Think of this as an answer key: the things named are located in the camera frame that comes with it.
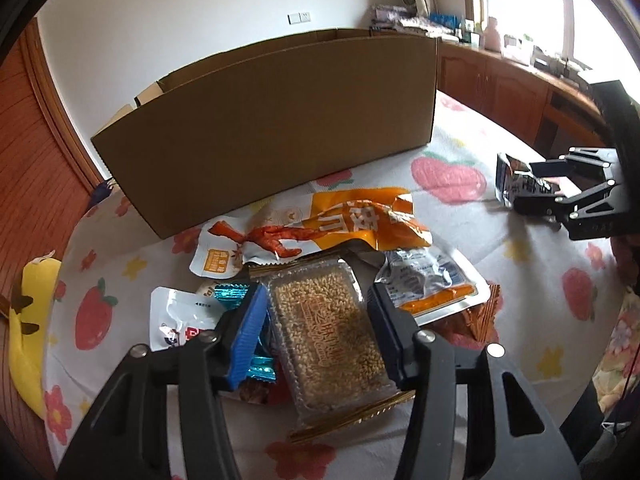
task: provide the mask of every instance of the cardboard box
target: cardboard box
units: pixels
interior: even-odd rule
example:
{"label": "cardboard box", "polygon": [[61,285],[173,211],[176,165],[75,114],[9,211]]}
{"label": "cardboard box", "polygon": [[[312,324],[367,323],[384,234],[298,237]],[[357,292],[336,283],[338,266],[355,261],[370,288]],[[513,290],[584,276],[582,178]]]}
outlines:
{"label": "cardboard box", "polygon": [[143,92],[142,106],[92,141],[138,212],[167,238],[429,142],[436,42],[318,30],[215,54],[158,87],[162,93]]}

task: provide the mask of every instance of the small snack packet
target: small snack packet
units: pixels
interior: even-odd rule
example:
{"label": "small snack packet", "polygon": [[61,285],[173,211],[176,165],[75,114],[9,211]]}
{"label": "small snack packet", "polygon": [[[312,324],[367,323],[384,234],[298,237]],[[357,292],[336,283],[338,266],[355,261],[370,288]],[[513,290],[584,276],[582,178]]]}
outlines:
{"label": "small snack packet", "polygon": [[226,280],[248,262],[289,263],[348,240],[382,251],[428,246],[431,234],[413,212],[411,195],[400,187],[277,196],[253,214],[247,206],[204,224],[190,269]]}
{"label": "small snack packet", "polygon": [[491,291],[463,254],[433,234],[433,245],[385,251],[376,281],[384,283],[396,307],[418,325],[484,303]]}
{"label": "small snack packet", "polygon": [[519,196],[534,194],[559,194],[560,186],[555,182],[533,175],[526,162],[498,153],[495,168],[495,197],[505,207],[512,209],[513,201]]}
{"label": "small snack packet", "polygon": [[[150,348],[156,351],[180,346],[202,330],[215,328],[227,310],[240,305],[248,288],[248,285],[217,285],[207,297],[165,286],[157,287],[151,293]],[[248,378],[275,382],[270,336],[268,322],[265,322],[247,371]]]}
{"label": "small snack packet", "polygon": [[300,264],[263,283],[278,357],[303,424],[390,395],[360,287],[344,260]]}

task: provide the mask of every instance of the tablecloth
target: tablecloth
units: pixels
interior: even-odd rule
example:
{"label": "tablecloth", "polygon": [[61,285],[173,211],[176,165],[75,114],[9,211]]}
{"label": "tablecloth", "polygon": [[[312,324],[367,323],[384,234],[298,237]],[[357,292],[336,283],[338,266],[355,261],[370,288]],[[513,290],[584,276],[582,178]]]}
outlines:
{"label": "tablecloth", "polygon": [[[500,284],[502,307],[495,323],[500,342],[559,424],[605,352],[624,288],[608,240],[570,241],[564,229],[522,218],[498,204],[497,152],[542,160],[509,132],[439,92],[427,146],[287,192],[410,189],[418,219],[459,248],[487,280]],[[197,289],[201,279],[188,267],[198,233],[194,227],[159,240],[121,192],[94,206],[77,225],[54,295],[43,373],[56,464],[127,350],[148,342],[151,291],[160,285]],[[86,316],[89,307],[100,316]],[[88,342],[96,340],[100,343],[92,348]],[[459,392],[454,475],[462,476],[465,403],[464,391]],[[169,397],[172,473],[184,478],[174,390]],[[412,406],[406,403],[294,447],[286,443],[296,423],[291,404],[257,406],[233,399],[223,404],[242,477],[265,480],[392,478]]]}

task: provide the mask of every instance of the silver bolt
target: silver bolt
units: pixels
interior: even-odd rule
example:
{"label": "silver bolt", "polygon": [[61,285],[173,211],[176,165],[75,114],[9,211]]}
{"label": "silver bolt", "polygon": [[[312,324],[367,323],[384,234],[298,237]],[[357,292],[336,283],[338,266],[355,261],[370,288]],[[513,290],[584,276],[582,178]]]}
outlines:
{"label": "silver bolt", "polygon": [[495,358],[502,357],[504,355],[504,347],[502,345],[498,345],[498,343],[491,343],[486,348],[486,352]]}
{"label": "silver bolt", "polygon": [[414,335],[415,339],[423,344],[436,341],[436,335],[431,330],[418,330]]}
{"label": "silver bolt", "polygon": [[203,330],[198,334],[198,339],[205,343],[215,343],[218,340],[218,334],[215,330]]}
{"label": "silver bolt", "polygon": [[137,345],[133,345],[129,350],[129,355],[131,357],[135,357],[136,359],[144,357],[149,353],[149,347],[144,343],[138,343]]}

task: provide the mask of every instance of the banana plush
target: banana plush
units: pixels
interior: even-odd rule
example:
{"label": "banana plush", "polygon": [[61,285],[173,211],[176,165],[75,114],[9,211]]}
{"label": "banana plush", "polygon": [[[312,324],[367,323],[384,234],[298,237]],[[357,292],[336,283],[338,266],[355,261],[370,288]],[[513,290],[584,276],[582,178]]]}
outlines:
{"label": "banana plush", "polygon": [[15,280],[9,310],[9,372],[24,402],[44,418],[42,356],[60,262],[37,258]]}

